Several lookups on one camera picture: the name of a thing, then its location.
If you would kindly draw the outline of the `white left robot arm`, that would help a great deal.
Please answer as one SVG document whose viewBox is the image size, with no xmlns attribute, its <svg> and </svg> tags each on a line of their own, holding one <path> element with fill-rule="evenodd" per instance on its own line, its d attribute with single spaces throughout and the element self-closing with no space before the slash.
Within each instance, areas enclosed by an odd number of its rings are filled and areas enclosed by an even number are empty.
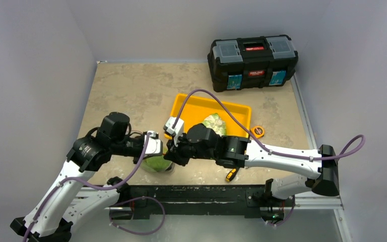
<svg viewBox="0 0 387 242">
<path fill-rule="evenodd" d="M 35 208 L 15 218 L 10 228 L 23 241 L 70 241 L 73 232 L 91 215 L 110 205 L 124 206 L 130 192 L 123 187 L 146 156 L 160 155 L 162 142 L 155 131 L 131 136 L 130 118 L 111 112 L 101 125 L 77 139 L 69 150 L 57 178 Z M 125 178 L 113 178 L 106 186 L 89 179 L 113 155 L 132 157 L 135 169 Z"/>
</svg>

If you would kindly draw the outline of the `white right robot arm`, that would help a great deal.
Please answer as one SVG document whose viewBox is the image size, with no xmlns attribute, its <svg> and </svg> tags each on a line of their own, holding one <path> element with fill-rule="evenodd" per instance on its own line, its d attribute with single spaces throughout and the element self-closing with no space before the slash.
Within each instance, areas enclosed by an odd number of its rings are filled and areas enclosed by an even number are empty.
<svg viewBox="0 0 387 242">
<path fill-rule="evenodd" d="M 263 199 L 269 205 L 309 191 L 327 197 L 340 194 L 338 163 L 330 159 L 334 150 L 328 145 L 318 150 L 267 147 L 245 137 L 220 136 L 197 124 L 168 141 L 167 148 L 164 159 L 181 166 L 186 166 L 191 159 L 207 159 L 224 168 L 265 167 L 293 173 L 266 181 Z"/>
</svg>

